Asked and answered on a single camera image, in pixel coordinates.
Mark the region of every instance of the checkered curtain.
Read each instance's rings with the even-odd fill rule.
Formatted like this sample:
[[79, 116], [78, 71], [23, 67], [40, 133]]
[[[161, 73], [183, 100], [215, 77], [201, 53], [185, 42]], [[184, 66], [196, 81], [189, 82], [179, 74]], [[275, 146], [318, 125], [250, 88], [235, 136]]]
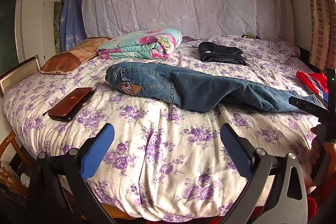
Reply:
[[335, 0], [310, 0], [311, 48], [309, 62], [315, 67], [336, 68]]

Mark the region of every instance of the brown triangle patch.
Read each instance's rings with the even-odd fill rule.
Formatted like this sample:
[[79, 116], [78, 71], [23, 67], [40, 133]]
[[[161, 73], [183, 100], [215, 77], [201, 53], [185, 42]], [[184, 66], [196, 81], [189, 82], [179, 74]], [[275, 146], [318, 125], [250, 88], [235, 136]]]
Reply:
[[133, 90], [134, 90], [135, 94], [137, 94], [141, 90], [141, 87], [138, 86], [138, 85], [133, 85], [132, 84], [132, 87], [133, 87]]

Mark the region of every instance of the orange pillow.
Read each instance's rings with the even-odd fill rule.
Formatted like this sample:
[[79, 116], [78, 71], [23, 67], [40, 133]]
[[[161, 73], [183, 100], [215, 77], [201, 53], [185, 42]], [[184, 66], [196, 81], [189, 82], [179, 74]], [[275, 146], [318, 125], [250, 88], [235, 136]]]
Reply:
[[71, 48], [67, 52], [54, 55], [40, 69], [40, 73], [45, 75], [66, 75], [71, 73], [81, 64], [98, 55], [97, 48], [106, 41], [108, 37], [93, 37], [85, 39], [79, 45]]

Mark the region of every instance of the silver bolt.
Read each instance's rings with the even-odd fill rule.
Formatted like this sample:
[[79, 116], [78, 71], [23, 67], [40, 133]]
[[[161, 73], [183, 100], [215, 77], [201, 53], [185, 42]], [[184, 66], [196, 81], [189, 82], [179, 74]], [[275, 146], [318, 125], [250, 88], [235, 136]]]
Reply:
[[257, 154], [260, 155], [260, 156], [263, 156], [263, 155], [266, 154], [265, 150], [263, 150], [262, 148], [257, 148], [255, 151], [256, 151]]
[[39, 155], [38, 155], [39, 159], [44, 159], [45, 156], [46, 156], [46, 153], [45, 153], [45, 152], [41, 152], [41, 153], [39, 153]]
[[296, 159], [296, 155], [292, 152], [288, 153], [288, 157], [292, 160], [295, 160]]
[[71, 149], [69, 150], [69, 154], [72, 155], [72, 156], [76, 155], [77, 152], [78, 152], [78, 149], [77, 149], [77, 148], [71, 148]]

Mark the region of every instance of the floral bedsheet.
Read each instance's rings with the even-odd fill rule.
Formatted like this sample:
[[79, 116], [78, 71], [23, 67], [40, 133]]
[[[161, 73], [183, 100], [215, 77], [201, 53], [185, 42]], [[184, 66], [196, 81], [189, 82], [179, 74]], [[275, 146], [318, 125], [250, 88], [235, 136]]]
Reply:
[[[247, 66], [202, 63], [201, 41], [182, 43], [166, 60], [136, 61], [187, 67], [308, 95], [295, 73], [310, 70], [295, 57], [295, 46], [237, 36], [207, 40], [241, 48]], [[29, 153], [34, 157], [41, 151], [62, 155], [71, 147], [80, 147], [106, 122], [113, 124], [115, 140], [88, 183], [100, 202], [152, 221], [184, 222], [222, 216], [230, 209], [246, 179], [239, 176], [220, 141], [219, 130], [225, 122], [269, 154], [296, 153], [303, 171], [311, 172], [310, 128], [317, 124], [315, 117], [260, 112], [234, 104], [198, 113], [129, 96], [110, 87], [105, 72], [112, 64], [130, 60], [95, 58], [66, 76], [38, 73], [8, 90], [4, 113]], [[70, 123], [42, 115], [73, 89], [87, 86], [94, 87], [95, 93]], [[271, 181], [258, 205], [264, 204], [270, 186]]]

